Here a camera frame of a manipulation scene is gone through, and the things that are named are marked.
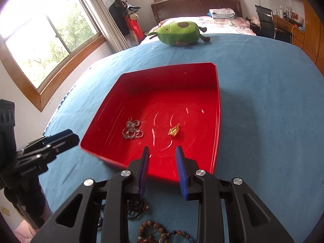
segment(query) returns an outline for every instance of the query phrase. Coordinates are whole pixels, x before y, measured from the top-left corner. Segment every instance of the floral bedspread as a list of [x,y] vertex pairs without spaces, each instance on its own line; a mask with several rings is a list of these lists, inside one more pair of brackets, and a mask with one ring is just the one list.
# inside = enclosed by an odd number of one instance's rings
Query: floral bedspread
[[[170,18],[160,22],[159,25],[152,28],[150,32],[154,32],[160,26],[168,25],[172,22],[183,21],[191,21],[195,22],[199,27],[207,27],[207,32],[205,34],[256,35],[250,29],[250,23],[241,17],[235,17],[234,19],[213,19],[209,16]],[[141,45],[158,40],[158,37],[150,39],[150,36],[148,36],[142,41]]]

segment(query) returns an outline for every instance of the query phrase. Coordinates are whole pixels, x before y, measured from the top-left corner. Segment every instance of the red plastic tray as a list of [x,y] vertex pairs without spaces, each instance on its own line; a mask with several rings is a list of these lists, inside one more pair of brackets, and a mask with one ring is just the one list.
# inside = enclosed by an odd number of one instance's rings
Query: red plastic tray
[[[144,136],[125,140],[129,118],[140,120]],[[169,129],[180,123],[175,138]],[[220,97],[213,63],[181,64],[122,74],[94,116],[81,148],[127,167],[150,149],[150,176],[178,182],[175,148],[199,168],[214,172],[219,140]]]

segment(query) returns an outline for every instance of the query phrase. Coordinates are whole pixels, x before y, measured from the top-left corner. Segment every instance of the wooden cabinet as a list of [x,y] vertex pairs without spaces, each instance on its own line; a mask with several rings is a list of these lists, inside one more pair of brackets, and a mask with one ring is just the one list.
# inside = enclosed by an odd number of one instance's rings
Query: wooden cabinet
[[309,2],[303,0],[303,3],[305,10],[305,38],[303,51],[314,63],[316,63],[320,47],[321,22]]
[[317,55],[316,66],[324,75],[324,26],[320,23],[320,47]]
[[304,32],[302,32],[298,27],[292,28],[292,34],[293,34],[293,41],[292,44],[296,47],[303,48],[304,46]]

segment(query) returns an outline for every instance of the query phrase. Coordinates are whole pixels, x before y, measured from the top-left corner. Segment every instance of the blue cloth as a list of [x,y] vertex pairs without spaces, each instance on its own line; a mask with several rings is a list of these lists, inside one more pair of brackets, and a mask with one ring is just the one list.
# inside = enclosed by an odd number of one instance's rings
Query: blue cloth
[[[241,177],[295,242],[303,242],[324,210],[324,78],[296,46],[249,35],[210,37],[211,42],[189,48],[153,42],[97,61],[63,102],[46,135],[71,129],[82,138],[122,73],[213,62],[221,93],[215,176]],[[86,178],[102,181],[118,171],[75,147],[50,163],[40,182],[55,211]],[[198,203],[185,201],[178,186],[150,180],[145,200],[149,211],[129,222],[131,242],[148,219],[197,237]]]

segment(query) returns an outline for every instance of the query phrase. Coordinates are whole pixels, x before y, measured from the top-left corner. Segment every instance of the wooden headboard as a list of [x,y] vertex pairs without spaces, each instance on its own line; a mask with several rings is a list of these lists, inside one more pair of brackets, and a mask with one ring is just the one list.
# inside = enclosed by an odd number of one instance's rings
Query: wooden headboard
[[218,8],[232,8],[236,16],[243,17],[240,0],[168,0],[151,6],[157,24],[173,17],[203,16]]

